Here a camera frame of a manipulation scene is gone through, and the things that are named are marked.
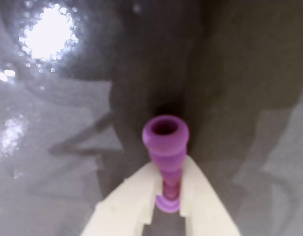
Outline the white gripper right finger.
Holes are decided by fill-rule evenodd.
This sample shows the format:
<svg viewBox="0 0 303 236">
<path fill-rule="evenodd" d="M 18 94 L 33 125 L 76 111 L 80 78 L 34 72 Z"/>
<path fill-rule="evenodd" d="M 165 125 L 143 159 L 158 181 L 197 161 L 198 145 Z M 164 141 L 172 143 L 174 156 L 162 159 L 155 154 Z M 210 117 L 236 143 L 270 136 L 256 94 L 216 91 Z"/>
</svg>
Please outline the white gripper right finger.
<svg viewBox="0 0 303 236">
<path fill-rule="evenodd" d="M 182 170 L 180 216 L 187 236 L 239 236 L 241 233 L 207 177 L 187 156 Z"/>
</svg>

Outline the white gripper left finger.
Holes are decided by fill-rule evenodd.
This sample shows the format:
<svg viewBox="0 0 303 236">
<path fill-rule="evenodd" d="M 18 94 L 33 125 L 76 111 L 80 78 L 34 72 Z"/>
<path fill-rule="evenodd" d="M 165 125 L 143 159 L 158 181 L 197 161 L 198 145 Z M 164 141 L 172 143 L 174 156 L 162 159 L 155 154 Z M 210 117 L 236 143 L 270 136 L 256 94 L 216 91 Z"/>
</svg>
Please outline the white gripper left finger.
<svg viewBox="0 0 303 236">
<path fill-rule="evenodd" d="M 98 202 L 82 236 L 141 236 L 152 222 L 155 200 L 162 193 L 162 176 L 148 163 Z"/>
</svg>

